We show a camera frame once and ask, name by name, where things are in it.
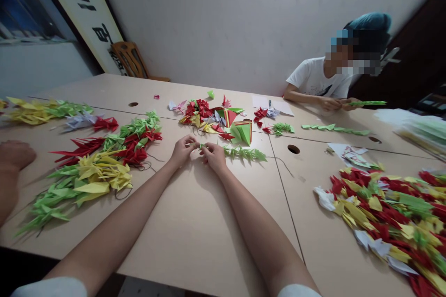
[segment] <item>white sleeve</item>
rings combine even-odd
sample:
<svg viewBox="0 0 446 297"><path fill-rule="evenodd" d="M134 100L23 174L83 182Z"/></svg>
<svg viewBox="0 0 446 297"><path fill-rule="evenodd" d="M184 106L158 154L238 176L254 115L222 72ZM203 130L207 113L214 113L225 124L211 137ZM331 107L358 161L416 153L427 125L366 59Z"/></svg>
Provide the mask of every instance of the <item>white sleeve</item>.
<svg viewBox="0 0 446 297"><path fill-rule="evenodd" d="M341 81L339 86L334 89L333 94L330 96L332 98L347 98L348 89L350 88L350 84L352 83L352 76L348 76L344 80Z"/></svg>
<svg viewBox="0 0 446 297"><path fill-rule="evenodd" d="M304 60L287 79L287 83L299 88L309 77L308 62Z"/></svg>
<svg viewBox="0 0 446 297"><path fill-rule="evenodd" d="M87 290L76 278L58 277L21 286L10 297L87 297Z"/></svg>
<svg viewBox="0 0 446 297"><path fill-rule="evenodd" d="M280 290L277 297L321 297L313 289L302 284L290 284Z"/></svg>

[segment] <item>wooden chair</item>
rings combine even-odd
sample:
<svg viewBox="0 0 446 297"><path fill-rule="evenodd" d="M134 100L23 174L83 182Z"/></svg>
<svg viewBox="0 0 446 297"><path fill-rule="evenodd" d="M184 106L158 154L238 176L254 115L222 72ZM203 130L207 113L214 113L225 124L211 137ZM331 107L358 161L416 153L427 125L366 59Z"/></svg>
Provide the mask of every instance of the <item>wooden chair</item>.
<svg viewBox="0 0 446 297"><path fill-rule="evenodd" d="M138 77L142 79L158 80L170 82L166 77L152 77L145 67L145 63L141 58L138 47L133 42L117 42L111 45L111 48L119 58L119 61L125 68L130 77Z"/></svg>

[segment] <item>hand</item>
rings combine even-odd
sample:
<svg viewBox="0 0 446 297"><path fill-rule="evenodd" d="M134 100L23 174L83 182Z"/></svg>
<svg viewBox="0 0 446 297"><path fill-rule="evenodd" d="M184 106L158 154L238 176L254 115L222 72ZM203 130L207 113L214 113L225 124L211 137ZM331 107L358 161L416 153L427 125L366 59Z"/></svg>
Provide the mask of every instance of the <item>hand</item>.
<svg viewBox="0 0 446 297"><path fill-rule="evenodd" d="M319 97L319 105L324 111L333 111L341 108L342 104L339 100L333 99L331 97Z"/></svg>
<svg viewBox="0 0 446 297"><path fill-rule="evenodd" d="M0 166L9 166L20 171L34 159L36 159L36 152L28 143L7 141L0 144Z"/></svg>
<svg viewBox="0 0 446 297"><path fill-rule="evenodd" d="M197 140L194 136L184 136L178 142L176 142L175 148L173 149L172 156L169 161L173 163L177 168L180 168L189 159L191 152L198 146L200 146L200 144L197 143Z"/></svg>
<svg viewBox="0 0 446 297"><path fill-rule="evenodd" d="M219 174L226 167L226 158L224 156L224 148L214 143L206 143L201 147L200 155L204 155L204 163L209 163L209 166Z"/></svg>
<svg viewBox="0 0 446 297"><path fill-rule="evenodd" d="M345 111L352 111L352 110L363 107L362 105L356 105L356 106L349 105L350 102L361 102L360 100L358 100L357 98L354 98L354 97L351 97L348 99L341 99L339 101L342 104L342 109Z"/></svg>

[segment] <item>beige table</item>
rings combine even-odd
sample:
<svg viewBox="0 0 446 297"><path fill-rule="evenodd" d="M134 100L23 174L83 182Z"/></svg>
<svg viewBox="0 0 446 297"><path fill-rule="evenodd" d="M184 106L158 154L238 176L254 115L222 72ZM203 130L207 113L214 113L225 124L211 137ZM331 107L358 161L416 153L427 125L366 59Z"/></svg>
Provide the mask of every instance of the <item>beige table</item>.
<svg viewBox="0 0 446 297"><path fill-rule="evenodd" d="M289 145L300 153L290 152ZM321 142L281 137L272 140L272 146L275 156L294 173L293 178L278 161L303 258L322 295L375 297L385 291L385 296L413 296L402 275L364 251L344 221L319 206L313 188L330 189L329 177L339 177L344 162L325 153L327 145ZM440 161L407 155L368 151L364 156L383 163L388 175L417 176L422 168L444 168Z"/></svg>
<svg viewBox="0 0 446 297"><path fill-rule="evenodd" d="M209 90L214 91L214 100L208 98L207 91ZM159 95L159 100L154 99L154 95ZM165 83L113 74L102 74L53 90L39 92L31 95L31 97L56 98L79 103L85 102L93 107L136 114L143 114L148 109L156 109L160 117L179 120L181 115L167 108L170 100L180 103L184 100L206 98L211 107L216 107L221 105L224 95L231 100L234 107L244 108L247 113L246 117L237 116L236 120L243 120L244 118L254 119L256 109L252 107L253 94L251 93ZM266 98L273 101L282 100L280 97L266 96ZM368 149L432 158L428 153L394 134L387 124L373 116L373 110L355 110L349 113L338 111L332 116L322 116L295 103L290 105L295 117L280 115L275 121L269 118L264 118L263 121L270 124L277 122L291 124L295 128L296 133L286 133L285 136L319 142L346 143ZM356 136L334 131L304 130L301 128L303 124L328 125L332 123L336 123L338 127L356 130L369 129L372 131L372 134L370 136ZM257 125L253 125L253 131L262 132L262 129L258 128Z"/></svg>
<svg viewBox="0 0 446 297"><path fill-rule="evenodd" d="M99 113L115 117L120 125L128 124L135 117L134 114L96 110L96 114ZM85 203L73 213L70 222L51 221L38 238L36 233L13 238L27 219L27 204L51 183L44 177L53 171L56 166L53 161L59 156L48 151L73 150L75 145L70 138L105 134L98 132L95 135L91 129L60 134L59 127L50 131L50 128L63 123L63 120L53 120L34 128L15 126L0 129L0 141L27 141L38 153L36 161L20 174L20 202L1 229L0 246L61 259L122 203L110 194ZM164 139L152 143L147 151L160 160L168 160L177 139L190 133L192 127L167 119L162 119L161 124ZM215 142L216 135L199 139L201 142ZM267 134L253 133L252 147L273 155ZM156 170L164 164L150 157L148 160ZM269 162L248 163L228 158L227 164L268 210L299 252L275 160L269 158ZM131 174L136 189L154 172L151 169L143 172L132 169ZM198 152L193 153L190 164L173 176L118 272L216 296L266 295L264 283L244 244L222 185L212 170L202 164Z"/></svg>

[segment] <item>dark wooden door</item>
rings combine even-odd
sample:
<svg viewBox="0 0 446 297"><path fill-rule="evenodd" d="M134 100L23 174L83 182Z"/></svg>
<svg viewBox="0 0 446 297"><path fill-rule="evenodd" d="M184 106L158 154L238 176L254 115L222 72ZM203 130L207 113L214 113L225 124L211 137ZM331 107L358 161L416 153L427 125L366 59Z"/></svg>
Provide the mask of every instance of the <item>dark wooden door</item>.
<svg viewBox="0 0 446 297"><path fill-rule="evenodd" d="M446 82L446 0L427 0L389 43L399 47L398 64L377 77L367 75L348 94L362 101L387 101L385 108L409 109Z"/></svg>

